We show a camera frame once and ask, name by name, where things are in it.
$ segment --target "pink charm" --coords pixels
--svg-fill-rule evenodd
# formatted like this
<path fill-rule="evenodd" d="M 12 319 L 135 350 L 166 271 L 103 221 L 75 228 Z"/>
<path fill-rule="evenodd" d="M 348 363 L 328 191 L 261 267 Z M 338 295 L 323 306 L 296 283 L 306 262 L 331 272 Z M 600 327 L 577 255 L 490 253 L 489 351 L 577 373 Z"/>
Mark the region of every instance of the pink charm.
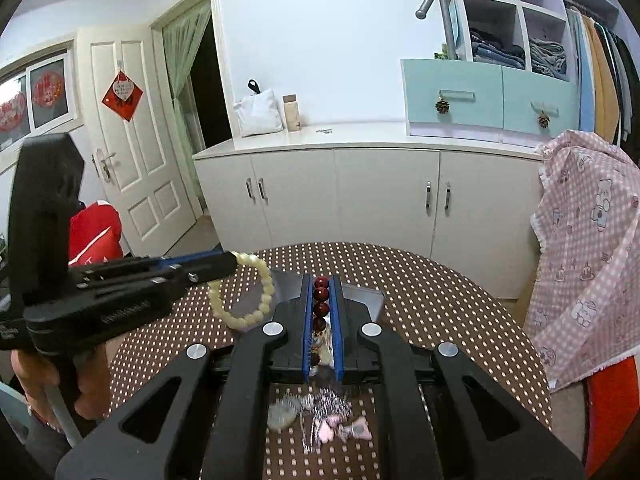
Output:
<path fill-rule="evenodd" d="M 326 418 L 326 421 L 331 428 L 335 428 L 338 424 L 340 424 L 341 420 L 342 420 L 342 417 L 340 415 L 335 415 L 335 414 L 329 415 Z"/>
<path fill-rule="evenodd" d="M 334 439 L 334 430 L 329 428 L 329 425 L 326 423 L 326 420 L 322 422 L 322 426 L 320 426 L 320 430 L 318 431 L 318 437 L 323 444 L 327 442 L 331 442 Z"/>
<path fill-rule="evenodd" d="M 351 431 L 355 438 L 361 438 L 362 440 L 371 440 L 372 435 L 367 425 L 367 419 L 361 416 L 351 425 Z"/>

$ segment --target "pink blanket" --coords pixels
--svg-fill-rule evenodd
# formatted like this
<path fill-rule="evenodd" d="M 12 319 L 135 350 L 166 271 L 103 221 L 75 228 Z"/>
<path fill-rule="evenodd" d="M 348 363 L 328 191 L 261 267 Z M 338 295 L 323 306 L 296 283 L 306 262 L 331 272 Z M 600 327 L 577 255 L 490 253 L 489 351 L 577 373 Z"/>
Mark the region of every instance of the pink blanket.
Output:
<path fill-rule="evenodd" d="M 525 330 L 558 390 L 640 346 L 640 170 L 591 133 L 567 130 L 538 150 L 542 256 Z"/>

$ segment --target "polka dot tablecloth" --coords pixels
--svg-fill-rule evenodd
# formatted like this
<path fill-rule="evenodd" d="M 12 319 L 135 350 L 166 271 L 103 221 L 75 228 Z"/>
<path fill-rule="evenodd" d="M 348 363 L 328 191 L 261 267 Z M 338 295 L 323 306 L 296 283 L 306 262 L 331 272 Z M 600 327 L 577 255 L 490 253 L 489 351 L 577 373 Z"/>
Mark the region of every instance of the polka dot tablecloth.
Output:
<path fill-rule="evenodd" d="M 379 322 L 418 346 L 434 348 L 442 341 L 453 341 L 550 429 L 548 386 L 535 349 L 505 309 L 459 273 L 416 254 L 369 244 L 300 244 L 257 254 L 273 268 L 313 276 L 340 274 L 343 283 L 382 291 L 385 309 Z M 225 308 L 230 309 L 257 281 L 255 269 L 239 267 L 235 276 L 223 282 Z M 226 326 L 211 315 L 207 285 L 191 288 L 171 316 L 132 332 L 120 346 L 111 364 L 111 409 L 191 343 L 216 348 L 233 341 Z M 296 394 L 309 388 L 276 384 L 271 399 L 283 396 L 287 389 Z M 305 454 L 297 420 L 281 433 L 267 432 L 263 479 L 380 478 L 374 397 L 368 388 L 361 388 L 360 395 L 350 401 L 354 417 L 367 417 L 372 441 L 344 444 L 336 438 L 318 453 Z"/>

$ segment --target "window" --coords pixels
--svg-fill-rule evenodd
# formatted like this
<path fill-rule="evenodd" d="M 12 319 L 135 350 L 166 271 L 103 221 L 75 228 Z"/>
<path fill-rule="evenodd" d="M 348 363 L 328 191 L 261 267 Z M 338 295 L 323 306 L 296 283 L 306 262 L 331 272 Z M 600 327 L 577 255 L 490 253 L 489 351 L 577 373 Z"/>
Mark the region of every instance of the window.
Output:
<path fill-rule="evenodd" d="M 68 51 L 33 62 L 0 83 L 0 151 L 75 118 Z"/>

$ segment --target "white bag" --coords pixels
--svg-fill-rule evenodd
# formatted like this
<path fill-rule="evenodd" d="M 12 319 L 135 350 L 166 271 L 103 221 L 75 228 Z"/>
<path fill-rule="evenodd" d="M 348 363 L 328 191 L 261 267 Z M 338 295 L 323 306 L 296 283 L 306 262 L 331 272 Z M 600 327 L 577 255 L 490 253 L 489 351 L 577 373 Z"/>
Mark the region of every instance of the white bag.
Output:
<path fill-rule="evenodd" d="M 283 130 L 273 90 L 245 97 L 234 104 L 240 124 L 240 136 L 272 134 Z"/>

